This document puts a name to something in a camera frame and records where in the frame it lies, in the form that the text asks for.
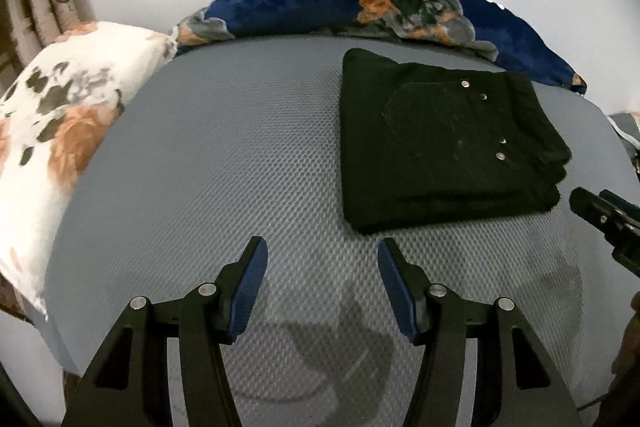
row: gray textured surface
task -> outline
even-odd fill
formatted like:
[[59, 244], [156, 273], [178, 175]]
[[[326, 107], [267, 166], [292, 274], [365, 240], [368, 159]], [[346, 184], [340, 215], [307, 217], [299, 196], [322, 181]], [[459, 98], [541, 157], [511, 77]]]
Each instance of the gray textured surface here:
[[[81, 371], [130, 298], [178, 298], [260, 234], [266, 279], [247, 332], [223, 350], [244, 425], [401, 424], [422, 350], [399, 334], [386, 299], [382, 234], [358, 235], [341, 214], [340, 67], [356, 46], [497, 70], [439, 48], [322, 37], [228, 42], [169, 63], [98, 150], [55, 241], [46, 299]], [[463, 297], [511, 296], [581, 403], [609, 383], [637, 282], [568, 196], [583, 185], [638, 202], [640, 187], [596, 107], [536, 92], [574, 154], [553, 211], [387, 234]]]

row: silver pin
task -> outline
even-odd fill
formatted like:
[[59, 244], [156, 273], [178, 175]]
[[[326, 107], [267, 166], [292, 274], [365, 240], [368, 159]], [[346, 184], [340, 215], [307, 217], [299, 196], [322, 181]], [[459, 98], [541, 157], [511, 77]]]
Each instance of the silver pin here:
[[200, 288], [198, 288], [198, 293], [205, 297], [209, 297], [216, 292], [217, 288], [215, 284], [211, 284], [210, 282], [204, 283]]
[[139, 310], [140, 308], [144, 308], [146, 305], [146, 299], [144, 297], [133, 297], [129, 306], [131, 306], [135, 310]]
[[429, 293], [434, 297], [444, 297], [447, 289], [442, 284], [432, 284], [429, 286]]
[[498, 306], [500, 306], [500, 308], [502, 308], [506, 312], [510, 312], [516, 307], [514, 302], [511, 299], [508, 299], [507, 297], [502, 297], [498, 299]]

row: blue gripper pad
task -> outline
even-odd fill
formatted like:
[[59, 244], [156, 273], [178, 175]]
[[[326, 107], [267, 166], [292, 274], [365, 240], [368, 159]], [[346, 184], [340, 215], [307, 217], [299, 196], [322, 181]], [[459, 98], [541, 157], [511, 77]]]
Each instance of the blue gripper pad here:
[[236, 293], [231, 297], [231, 316], [229, 320], [228, 334], [232, 342], [238, 335], [244, 333], [254, 309], [255, 299], [264, 273], [267, 270], [268, 248], [267, 242], [260, 238], [251, 259], [244, 269]]
[[408, 263], [402, 258], [402, 254], [399, 259], [397, 255], [392, 254], [387, 241], [388, 239], [383, 239], [378, 243], [378, 270], [380, 270], [386, 295], [389, 297], [400, 332], [413, 344], [418, 337], [415, 300], [398, 268], [398, 261], [405, 265]]

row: pillow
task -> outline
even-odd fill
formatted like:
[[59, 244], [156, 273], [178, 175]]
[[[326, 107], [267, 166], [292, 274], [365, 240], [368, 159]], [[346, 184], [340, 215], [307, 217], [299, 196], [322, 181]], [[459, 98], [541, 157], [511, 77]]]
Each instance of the pillow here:
[[168, 35], [85, 22], [0, 92], [0, 272], [33, 306], [78, 177], [140, 86], [175, 55]]

